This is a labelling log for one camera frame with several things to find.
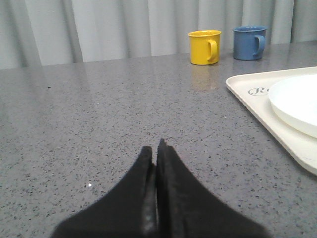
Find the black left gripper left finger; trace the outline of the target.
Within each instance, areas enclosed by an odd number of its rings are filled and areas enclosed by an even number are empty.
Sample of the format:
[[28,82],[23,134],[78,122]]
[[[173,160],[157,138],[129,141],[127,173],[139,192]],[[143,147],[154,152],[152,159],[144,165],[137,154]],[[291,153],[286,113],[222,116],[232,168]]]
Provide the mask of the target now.
[[53,238],[155,238],[156,167],[144,146],[120,182],[100,200],[61,222]]

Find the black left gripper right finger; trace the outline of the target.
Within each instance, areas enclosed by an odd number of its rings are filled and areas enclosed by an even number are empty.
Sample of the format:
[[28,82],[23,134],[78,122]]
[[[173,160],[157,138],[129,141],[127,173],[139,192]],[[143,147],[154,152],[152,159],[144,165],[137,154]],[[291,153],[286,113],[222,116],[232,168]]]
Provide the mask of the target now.
[[268,238],[257,222],[209,192],[162,139],[157,155],[158,227],[162,238]]

